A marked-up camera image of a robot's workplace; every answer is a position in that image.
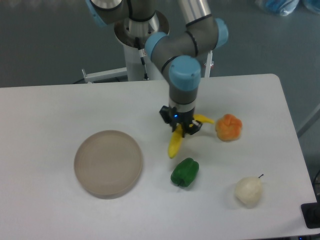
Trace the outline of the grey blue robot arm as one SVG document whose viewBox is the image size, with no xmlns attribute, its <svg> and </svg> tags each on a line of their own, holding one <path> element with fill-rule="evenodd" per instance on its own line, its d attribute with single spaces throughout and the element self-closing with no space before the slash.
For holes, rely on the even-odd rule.
<svg viewBox="0 0 320 240">
<path fill-rule="evenodd" d="M 164 122 L 180 135 L 197 133 L 203 122 L 194 117 L 201 79 L 197 56 L 223 46 L 228 28 L 214 18 L 206 0 L 180 0 L 178 5 L 186 30 L 170 37 L 161 28 L 154 0 L 88 0 L 87 7 L 98 24 L 127 24 L 124 35 L 133 46 L 145 50 L 148 58 L 169 85 L 169 105 L 159 113 Z"/>
</svg>

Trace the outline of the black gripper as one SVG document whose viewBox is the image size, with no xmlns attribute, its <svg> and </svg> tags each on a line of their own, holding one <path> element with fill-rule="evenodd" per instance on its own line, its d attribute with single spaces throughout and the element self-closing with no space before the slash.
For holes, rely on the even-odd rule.
<svg viewBox="0 0 320 240">
<path fill-rule="evenodd" d="M 182 137 L 186 135 L 193 135 L 197 133 L 203 123 L 199 120 L 194 120 L 195 108 L 186 112 L 179 112 L 176 107 L 163 105 L 159 111 L 163 121 L 169 124 L 172 132 L 174 132 L 178 125 L 182 128 Z"/>
</svg>

